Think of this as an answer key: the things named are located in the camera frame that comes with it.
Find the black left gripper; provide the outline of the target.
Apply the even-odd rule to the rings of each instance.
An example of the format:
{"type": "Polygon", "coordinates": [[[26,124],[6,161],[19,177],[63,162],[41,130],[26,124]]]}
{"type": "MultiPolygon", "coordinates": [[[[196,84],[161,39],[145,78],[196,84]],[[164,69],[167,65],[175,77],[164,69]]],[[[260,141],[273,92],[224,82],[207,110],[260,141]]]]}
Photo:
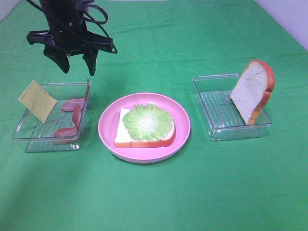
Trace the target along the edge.
{"type": "Polygon", "coordinates": [[[113,39],[101,26],[108,20],[96,21],[83,7],[37,7],[45,14],[48,30],[30,31],[26,36],[30,45],[45,45],[44,55],[54,61],[67,74],[70,68],[67,56],[83,54],[89,74],[94,76],[98,51],[117,53],[113,39]]]}

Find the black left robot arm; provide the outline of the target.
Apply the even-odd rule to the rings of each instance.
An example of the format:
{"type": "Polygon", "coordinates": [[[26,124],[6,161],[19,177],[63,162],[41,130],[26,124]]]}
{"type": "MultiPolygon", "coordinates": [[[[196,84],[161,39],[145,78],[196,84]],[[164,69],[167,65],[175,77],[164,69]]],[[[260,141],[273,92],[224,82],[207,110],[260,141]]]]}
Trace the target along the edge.
{"type": "Polygon", "coordinates": [[[44,55],[68,73],[68,57],[82,55],[91,76],[96,71],[99,51],[117,53],[113,39],[88,31],[86,23],[94,23],[100,29],[107,23],[107,12],[92,0],[41,0],[37,5],[29,3],[44,13],[48,30],[30,31],[27,41],[30,45],[43,44],[44,55]]]}

